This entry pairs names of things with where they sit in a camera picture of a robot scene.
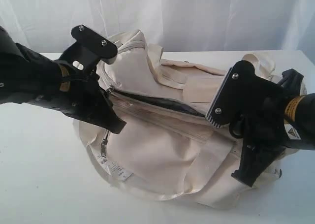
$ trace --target cream bag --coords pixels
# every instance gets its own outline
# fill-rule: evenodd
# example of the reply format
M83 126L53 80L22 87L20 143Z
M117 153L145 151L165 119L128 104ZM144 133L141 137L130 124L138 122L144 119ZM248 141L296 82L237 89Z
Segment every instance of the cream bag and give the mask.
M139 30L110 40L118 46L117 60L112 65L100 62L97 73L126 126L112 134L74 122L100 176L145 199L182 197L215 208L232 207L249 189L231 177L239 167L242 140L225 128L214 130L204 116L225 71L161 59L162 47L147 46ZM255 66L256 74L273 78L270 58L251 53L243 59ZM276 161L254 187L280 175Z

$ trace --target white curtain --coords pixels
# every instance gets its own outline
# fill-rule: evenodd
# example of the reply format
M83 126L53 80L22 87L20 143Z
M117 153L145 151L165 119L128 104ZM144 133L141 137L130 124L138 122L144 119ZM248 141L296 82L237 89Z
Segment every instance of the white curtain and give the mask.
M299 49L315 62L315 0L0 0L0 25L38 52L61 52L84 24L141 29L165 51Z

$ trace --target white table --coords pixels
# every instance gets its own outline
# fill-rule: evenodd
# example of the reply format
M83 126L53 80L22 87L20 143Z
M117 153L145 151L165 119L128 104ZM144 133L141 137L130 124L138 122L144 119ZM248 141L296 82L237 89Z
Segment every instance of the white table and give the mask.
M245 52L174 52L167 59L228 69ZM295 68L315 92L315 67L300 51L269 51L276 73ZM45 54L55 59L58 54ZM283 160L283 176L218 211L195 203L139 200L94 170L72 119L27 104L0 105L0 224L314 223L315 152Z

